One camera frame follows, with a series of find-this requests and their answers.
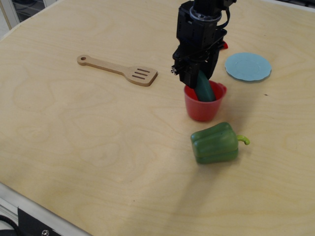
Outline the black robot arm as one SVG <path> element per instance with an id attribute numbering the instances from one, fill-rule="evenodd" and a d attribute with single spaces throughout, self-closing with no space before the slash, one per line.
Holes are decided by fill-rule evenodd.
<path id="1" fill-rule="evenodd" d="M 189 0 L 179 7 L 176 37 L 179 46 L 173 54 L 172 73 L 194 89 L 199 72 L 210 79 L 219 52 L 225 47 L 225 27 L 234 0 Z"/>

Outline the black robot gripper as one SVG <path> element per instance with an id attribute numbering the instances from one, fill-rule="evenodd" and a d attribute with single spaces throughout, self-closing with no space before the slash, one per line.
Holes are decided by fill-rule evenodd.
<path id="1" fill-rule="evenodd" d="M 209 80 L 215 70 L 228 22 L 221 25 L 227 1 L 187 1 L 179 7 L 176 37 L 180 42 L 173 54 L 172 73 L 191 89 L 196 88 L 199 70 Z"/>

